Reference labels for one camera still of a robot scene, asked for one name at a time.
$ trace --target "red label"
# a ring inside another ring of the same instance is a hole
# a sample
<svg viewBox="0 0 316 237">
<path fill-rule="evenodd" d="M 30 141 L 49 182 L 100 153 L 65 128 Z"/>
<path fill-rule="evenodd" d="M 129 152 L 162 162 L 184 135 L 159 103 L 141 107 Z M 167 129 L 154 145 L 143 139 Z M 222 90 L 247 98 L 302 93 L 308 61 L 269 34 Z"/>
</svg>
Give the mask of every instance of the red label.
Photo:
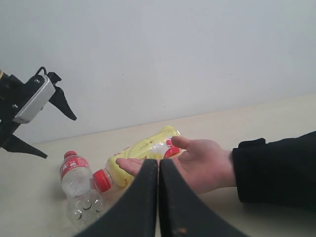
<svg viewBox="0 0 316 237">
<path fill-rule="evenodd" d="M 181 151 L 180 148 L 177 148 L 177 147 L 175 147 L 172 144 L 170 138 L 166 140 L 166 145 L 167 145 L 167 147 L 170 147 L 170 148 L 166 151 L 166 153 L 164 154 L 163 158 L 168 158 L 168 157 L 170 157 L 170 156 L 172 156 L 174 154 L 177 154 L 177 153 L 179 153 Z"/>
<path fill-rule="evenodd" d="M 76 167 L 87 167 L 90 168 L 88 162 L 80 157 L 70 157 L 67 161 L 60 167 L 59 175 L 60 179 L 63 179 L 65 174 Z"/>
</svg>

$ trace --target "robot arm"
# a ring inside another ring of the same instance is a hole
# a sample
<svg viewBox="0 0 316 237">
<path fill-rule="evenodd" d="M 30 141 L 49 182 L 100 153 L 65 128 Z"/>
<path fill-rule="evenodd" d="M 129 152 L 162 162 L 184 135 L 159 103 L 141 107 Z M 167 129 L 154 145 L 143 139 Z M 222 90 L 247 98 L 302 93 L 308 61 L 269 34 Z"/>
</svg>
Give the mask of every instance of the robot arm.
<svg viewBox="0 0 316 237">
<path fill-rule="evenodd" d="M 70 109 L 63 90 L 56 86 L 61 78 L 41 67 L 25 84 L 14 75 L 0 70 L 0 148 L 9 152 L 28 153 L 46 158 L 47 155 L 28 145 L 14 131 L 29 123 L 50 102 L 72 120 L 77 117 Z"/>
</svg>

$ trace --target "white wall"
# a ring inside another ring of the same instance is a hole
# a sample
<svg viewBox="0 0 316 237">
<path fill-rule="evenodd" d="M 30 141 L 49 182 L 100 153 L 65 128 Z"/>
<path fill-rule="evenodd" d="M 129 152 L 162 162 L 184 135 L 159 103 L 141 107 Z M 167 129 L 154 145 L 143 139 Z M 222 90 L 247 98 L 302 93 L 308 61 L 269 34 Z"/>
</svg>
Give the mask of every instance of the white wall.
<svg viewBox="0 0 316 237">
<path fill-rule="evenodd" d="M 78 117 L 31 143 L 315 93 L 315 63 L 314 0 L 0 1 L 1 69 L 55 71 Z"/>
</svg>

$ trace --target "black jacket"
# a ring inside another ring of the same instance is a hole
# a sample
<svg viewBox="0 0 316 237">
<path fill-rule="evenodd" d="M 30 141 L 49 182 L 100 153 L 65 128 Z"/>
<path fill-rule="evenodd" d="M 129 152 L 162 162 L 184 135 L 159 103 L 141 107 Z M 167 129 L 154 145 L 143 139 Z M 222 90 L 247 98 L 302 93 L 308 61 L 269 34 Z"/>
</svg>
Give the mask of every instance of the black jacket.
<svg viewBox="0 0 316 237">
<path fill-rule="evenodd" d="M 265 202 L 316 211 L 316 131 L 267 143 L 261 138 L 233 149 L 241 202 Z"/>
</svg>

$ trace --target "yellow plastic bottle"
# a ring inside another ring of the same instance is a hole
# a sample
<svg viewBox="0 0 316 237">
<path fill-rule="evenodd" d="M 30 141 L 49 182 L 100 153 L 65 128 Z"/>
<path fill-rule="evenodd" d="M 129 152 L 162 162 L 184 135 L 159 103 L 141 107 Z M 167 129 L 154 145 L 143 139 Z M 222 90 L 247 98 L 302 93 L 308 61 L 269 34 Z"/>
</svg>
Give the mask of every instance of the yellow plastic bottle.
<svg viewBox="0 0 316 237">
<path fill-rule="evenodd" d="M 173 136 L 180 136 L 178 130 L 172 126 L 165 126 L 156 135 L 139 141 L 135 145 L 127 147 L 110 157 L 105 165 L 105 169 L 100 169 L 93 174 L 98 189 L 101 192 L 105 192 L 113 184 L 125 187 L 133 180 L 133 176 L 126 173 L 116 164 L 117 158 L 159 160 L 179 153 L 180 149 L 171 143 Z"/>
</svg>

